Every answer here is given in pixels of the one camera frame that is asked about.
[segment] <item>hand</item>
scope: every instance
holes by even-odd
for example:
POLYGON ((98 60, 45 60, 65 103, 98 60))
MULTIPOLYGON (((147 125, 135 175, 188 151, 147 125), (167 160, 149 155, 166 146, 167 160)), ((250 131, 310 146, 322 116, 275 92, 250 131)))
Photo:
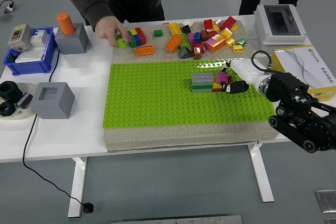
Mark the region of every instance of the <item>hand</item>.
POLYGON ((114 16, 106 16, 98 21, 95 27, 96 35, 98 38, 107 39, 111 47, 118 47, 116 42, 116 37, 118 32, 124 41, 129 42, 129 34, 119 22, 119 20, 114 16))

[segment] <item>white table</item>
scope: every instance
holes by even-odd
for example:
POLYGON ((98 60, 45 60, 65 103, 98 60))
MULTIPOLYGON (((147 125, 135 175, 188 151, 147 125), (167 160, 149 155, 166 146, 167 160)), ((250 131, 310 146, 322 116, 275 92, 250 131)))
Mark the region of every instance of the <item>white table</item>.
MULTIPOLYGON (((253 15, 234 18, 242 22, 248 38, 255 37, 253 15)), ((193 19, 192 21, 203 20, 204 18, 193 19)), ((182 21, 171 20, 169 22, 181 23, 182 21)), ((107 40, 98 39, 91 27, 86 27, 86 30, 90 40, 87 53, 80 55, 61 54, 51 80, 52 82, 67 82, 75 94, 76 98, 70 118, 67 120, 38 118, 26 151, 26 160, 73 158, 76 161, 76 168, 71 195, 79 200, 82 199, 87 157, 126 153, 108 153, 103 141, 102 122, 112 60, 112 48, 109 47, 107 40)), ((255 44, 256 50, 259 49, 257 40, 249 40, 249 42, 255 44)), ((48 82, 49 77, 50 74, 24 74, 15 77, 6 67, 0 78, 0 83, 5 80, 11 80, 38 84, 39 82, 48 82)), ((333 99, 329 104, 336 104, 335 100, 333 99)), ((20 120, 0 121, 0 162, 22 160, 23 148, 33 120, 34 115, 20 120)), ((279 135, 276 139, 270 141, 250 143, 248 145, 263 202, 274 201, 274 198, 259 148, 262 143, 282 141, 288 141, 288 139, 279 135)), ((68 217, 79 217, 80 211, 81 205, 71 199, 68 217)))

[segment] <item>table leg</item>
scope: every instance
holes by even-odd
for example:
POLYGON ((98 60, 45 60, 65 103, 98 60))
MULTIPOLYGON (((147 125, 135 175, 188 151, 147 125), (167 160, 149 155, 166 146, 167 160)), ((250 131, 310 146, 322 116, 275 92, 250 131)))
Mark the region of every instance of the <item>table leg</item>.
POLYGON ((260 153, 261 144, 249 144, 248 149, 253 164, 254 173, 257 178, 257 183, 263 202, 274 202, 271 186, 268 181, 264 162, 260 153))
MULTIPOLYGON (((85 171, 87 157, 74 157, 72 158, 76 162, 74 180, 72 182, 71 196, 78 199, 80 202, 83 197, 83 189, 85 182, 85 171)), ((82 205, 75 199, 70 198, 68 218, 80 217, 82 205)))

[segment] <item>gray block with hole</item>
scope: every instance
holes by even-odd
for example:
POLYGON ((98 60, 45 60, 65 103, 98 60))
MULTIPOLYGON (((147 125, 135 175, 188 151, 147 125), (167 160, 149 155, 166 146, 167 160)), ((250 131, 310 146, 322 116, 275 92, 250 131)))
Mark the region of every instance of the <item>gray block with hole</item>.
POLYGON ((44 119, 68 119, 75 95, 66 82, 40 82, 30 103, 44 119))
POLYGON ((55 41, 62 54, 85 54, 89 42, 88 34, 82 23, 74 23, 75 32, 65 35, 59 28, 55 35, 55 41))

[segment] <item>blue plastic crate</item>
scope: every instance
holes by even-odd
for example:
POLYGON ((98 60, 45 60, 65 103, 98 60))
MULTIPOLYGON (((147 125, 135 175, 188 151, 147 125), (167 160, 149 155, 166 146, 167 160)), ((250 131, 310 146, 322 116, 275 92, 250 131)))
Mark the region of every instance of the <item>blue plastic crate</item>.
POLYGON ((32 29, 32 35, 35 34, 36 30, 45 30, 49 35, 46 47, 43 52, 43 57, 41 61, 33 62, 22 62, 15 63, 12 62, 11 55, 14 57, 19 56, 21 53, 16 52, 13 49, 9 49, 7 55, 4 59, 3 65, 8 66, 9 69, 13 72, 14 76, 19 76, 20 74, 28 73, 49 73, 51 71, 51 62, 54 57, 55 49, 57 44, 55 42, 54 28, 53 27, 43 27, 43 28, 34 28, 32 29))

